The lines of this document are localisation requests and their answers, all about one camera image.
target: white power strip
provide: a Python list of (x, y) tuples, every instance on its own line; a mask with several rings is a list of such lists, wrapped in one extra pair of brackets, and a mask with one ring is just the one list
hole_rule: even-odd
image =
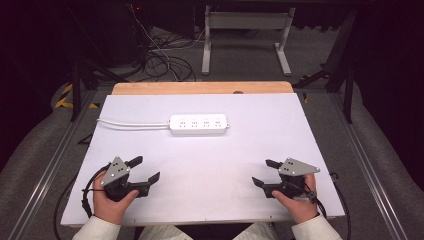
[(177, 114), (169, 120), (169, 129), (174, 135), (224, 134), (228, 127), (224, 114)]

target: metal stand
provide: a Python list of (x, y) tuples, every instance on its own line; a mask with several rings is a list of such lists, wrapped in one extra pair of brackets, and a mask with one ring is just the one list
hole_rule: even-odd
[(291, 76), (289, 64), (284, 54), (290, 26), (293, 21), (295, 8), (288, 13), (238, 13), (238, 12), (210, 12), (210, 6), (205, 11), (205, 46), (203, 48), (202, 74), (209, 74), (211, 47), (211, 29), (284, 29), (279, 43), (275, 43), (275, 50), (280, 60), (285, 76)]
[(323, 69), (310, 77), (304, 76), (302, 81), (292, 85), (293, 88), (303, 88), (328, 75), (330, 77), (325, 88), (328, 92), (337, 92), (343, 85), (343, 82), (346, 81), (343, 112), (349, 123), (352, 122), (350, 111), (354, 77), (351, 59), (349, 59), (349, 56), (346, 56), (345, 49), (350, 39), (350, 33), (353, 28), (353, 23), (355, 22), (356, 13), (357, 10), (353, 9), (346, 16)]

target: sleeve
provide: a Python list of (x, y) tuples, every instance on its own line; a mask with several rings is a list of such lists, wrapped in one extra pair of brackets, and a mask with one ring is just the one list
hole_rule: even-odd
[(73, 240), (116, 240), (121, 229), (116, 225), (92, 216), (75, 234)]
[(340, 235), (323, 216), (312, 218), (309, 221), (292, 227), (296, 240), (341, 240)]

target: dark background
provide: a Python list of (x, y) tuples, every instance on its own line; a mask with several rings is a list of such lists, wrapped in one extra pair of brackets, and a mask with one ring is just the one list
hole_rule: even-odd
[[(67, 19), (58, 21), (49, 2), (59, 1), (7, 0), (0, 8), (1, 169), (23, 137), (51, 113), (54, 92), (69, 81), (73, 59), (69, 57), (69, 50), (76, 47), (101, 62), (99, 51), (89, 54), (93, 49), (87, 49), (90, 44), (84, 37), (76, 40), (78, 44), (69, 46), (69, 39), (63, 36), (69, 26), (64, 26), (63, 22), (72, 22), (72, 16), (64, 15), (63, 18)], [(377, 7), (357, 16), (346, 52), (365, 107), (422, 189), (423, 10), (413, 1), (380, 1)], [(192, 16), (193, 8), (188, 11), (188, 16)], [(316, 7), (298, 8), (293, 25), (299, 28), (324, 26), (323, 30), (340, 26), (346, 10), (325, 11)], [(202, 13), (203, 10), (194, 12), (196, 16)], [(198, 18), (197, 21), (197, 25), (201, 25), (202, 20)], [(113, 47), (119, 49), (119, 39), (117, 41), (118, 45)], [(109, 54), (109, 59), (113, 60), (110, 51), (107, 48), (101, 50), (103, 56)]]

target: hand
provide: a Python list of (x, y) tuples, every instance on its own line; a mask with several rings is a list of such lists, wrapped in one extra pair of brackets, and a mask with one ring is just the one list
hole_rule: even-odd
[[(316, 193), (314, 174), (306, 174), (304, 177), (305, 184), (308, 185), (310, 190), (308, 188), (305, 189)], [(311, 201), (293, 200), (277, 190), (272, 191), (272, 195), (289, 210), (290, 215), (297, 224), (306, 222), (318, 214), (316, 203), (312, 203)]]
[[(103, 190), (100, 184), (106, 171), (97, 175), (93, 182), (93, 188)], [(107, 198), (104, 191), (93, 191), (94, 215), (107, 222), (120, 225), (124, 218), (125, 211), (137, 197), (138, 191), (133, 190), (127, 194), (121, 201), (115, 202)]]

